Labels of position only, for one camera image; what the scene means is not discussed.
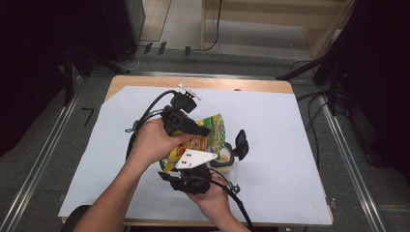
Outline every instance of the white paper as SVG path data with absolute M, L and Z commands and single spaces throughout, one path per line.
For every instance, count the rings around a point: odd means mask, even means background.
M 59 217 L 77 206 L 91 205 L 114 179 L 125 161 L 132 127 L 151 102 L 169 88 L 126 87 L 103 104 L 88 147 L 74 174 Z M 226 176 L 239 184 L 252 222 L 330 225 L 333 222 L 293 94 L 193 89 L 202 97 L 190 114 L 200 120 L 220 114 L 226 142 L 244 129 L 249 153 L 235 160 Z M 154 109 L 169 104 L 163 98 Z M 184 193 L 158 175 L 155 163 L 142 176 L 127 218 L 208 220 Z M 236 203 L 231 209 L 245 221 Z

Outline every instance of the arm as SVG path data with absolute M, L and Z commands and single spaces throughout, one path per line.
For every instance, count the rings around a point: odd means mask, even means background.
M 223 185 L 226 183 L 216 173 L 212 179 Z M 249 231 L 230 211 L 227 193 L 216 185 L 211 185 L 203 194 L 190 194 L 188 197 L 201 209 L 202 214 L 213 222 L 222 232 L 243 232 Z
M 141 175 L 190 135 L 168 136 L 162 119 L 147 122 L 114 181 L 82 217 L 74 231 L 120 231 Z

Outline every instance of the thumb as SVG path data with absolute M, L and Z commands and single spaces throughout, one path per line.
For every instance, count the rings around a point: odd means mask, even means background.
M 179 135 L 176 136 L 172 136 L 172 142 L 175 143 L 175 146 L 178 146 L 179 144 L 188 141 L 192 138 L 192 134 L 188 134 L 188 133 L 181 133 Z

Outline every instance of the gray carpet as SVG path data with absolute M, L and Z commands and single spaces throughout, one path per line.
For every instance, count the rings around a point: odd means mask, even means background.
M 162 56 L 154 52 L 139 55 L 140 65 L 133 73 L 167 72 L 167 73 L 211 73 L 251 75 L 253 78 L 272 78 L 290 71 L 295 61 L 254 58 L 245 56 L 217 55 L 212 53 L 193 53 L 185 57 L 183 52 L 166 51 Z M 112 71 L 94 63 L 95 71 L 85 81 L 79 94 L 70 121 L 55 147 L 45 172 L 29 202 L 17 231 L 58 231 L 61 219 L 57 217 L 62 202 L 60 194 L 67 192 L 76 166 L 87 146 L 89 135 L 97 120 L 98 112 L 108 89 Z M 312 93 L 314 86 L 310 83 L 311 73 L 292 80 L 296 96 Z M 16 192 L 30 171 L 37 154 L 41 150 L 62 108 L 62 92 L 49 105 L 26 133 L 16 148 L 0 158 L 0 219 L 6 216 Z M 308 121 L 308 99 L 300 101 L 299 106 L 304 122 Z M 318 101 L 312 106 L 315 111 Z M 82 107 L 95 108 L 90 122 L 84 127 L 90 111 Z M 360 166 L 366 183 L 379 205 L 409 204 L 410 190 L 404 178 L 390 167 L 375 168 L 366 162 L 366 153 L 354 128 L 345 118 L 338 119 L 346 139 Z M 315 123 L 320 148 L 320 175 L 328 198 L 335 198 L 337 209 L 332 209 L 335 223 L 329 227 L 311 227 L 308 231 L 371 231 L 357 194 L 344 167 L 335 140 L 323 114 Z M 315 154 L 315 145 L 311 132 L 308 138 Z M 410 224 L 409 211 L 382 211 L 388 231 L 406 231 Z M 288 228 L 290 231 L 303 231 L 302 227 Z M 288 231 L 286 227 L 279 231 Z

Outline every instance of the yellow snack bag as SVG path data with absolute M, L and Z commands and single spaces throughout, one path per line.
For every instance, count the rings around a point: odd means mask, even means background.
M 217 114 L 212 117 L 199 120 L 196 124 L 211 130 L 208 136 L 203 137 L 201 135 L 194 135 L 187 142 L 181 143 L 176 148 L 172 149 L 168 157 L 160 161 L 163 172 L 168 173 L 171 171 L 186 149 L 216 153 L 218 155 L 218 159 L 220 158 L 220 150 L 225 145 L 225 127 L 222 116 Z

